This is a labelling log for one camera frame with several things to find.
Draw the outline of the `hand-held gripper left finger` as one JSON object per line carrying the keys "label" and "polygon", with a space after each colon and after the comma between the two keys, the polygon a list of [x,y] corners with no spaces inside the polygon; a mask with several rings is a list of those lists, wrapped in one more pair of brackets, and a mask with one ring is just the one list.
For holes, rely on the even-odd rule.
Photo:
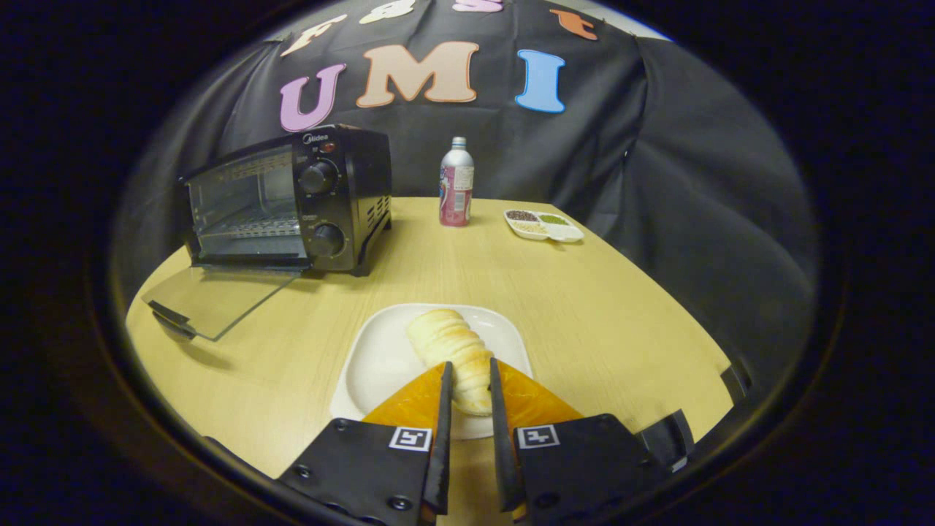
{"label": "hand-held gripper left finger", "polygon": [[364,525],[434,525],[448,512],[453,365],[431,367],[360,422],[336,417],[278,483]]}

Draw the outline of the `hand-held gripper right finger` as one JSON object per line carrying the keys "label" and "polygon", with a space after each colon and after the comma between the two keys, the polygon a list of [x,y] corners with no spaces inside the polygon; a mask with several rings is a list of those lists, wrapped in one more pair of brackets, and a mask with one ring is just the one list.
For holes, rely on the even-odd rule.
{"label": "hand-held gripper right finger", "polygon": [[604,523],[669,476],[668,467],[610,413],[523,423],[518,386],[531,379],[491,359],[500,509],[516,523]]}

